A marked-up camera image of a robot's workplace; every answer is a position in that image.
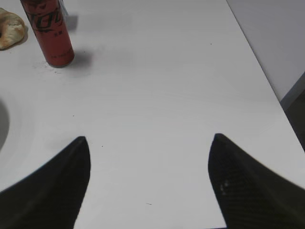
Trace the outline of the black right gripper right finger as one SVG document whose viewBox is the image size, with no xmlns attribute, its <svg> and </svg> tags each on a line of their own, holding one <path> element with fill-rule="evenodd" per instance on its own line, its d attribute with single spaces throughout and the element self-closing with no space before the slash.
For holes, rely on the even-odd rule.
<svg viewBox="0 0 305 229">
<path fill-rule="evenodd" d="M 305 190 L 217 133 L 209 179 L 227 229 L 303 229 Z"/>
</svg>

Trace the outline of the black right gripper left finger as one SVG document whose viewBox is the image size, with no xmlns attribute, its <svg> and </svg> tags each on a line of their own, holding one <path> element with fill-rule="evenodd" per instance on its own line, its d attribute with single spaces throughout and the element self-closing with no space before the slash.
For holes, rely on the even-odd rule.
<svg viewBox="0 0 305 229">
<path fill-rule="evenodd" d="M 2 229 L 72 229 L 91 175 L 87 140 L 74 139 L 39 169 L 0 193 Z"/>
</svg>

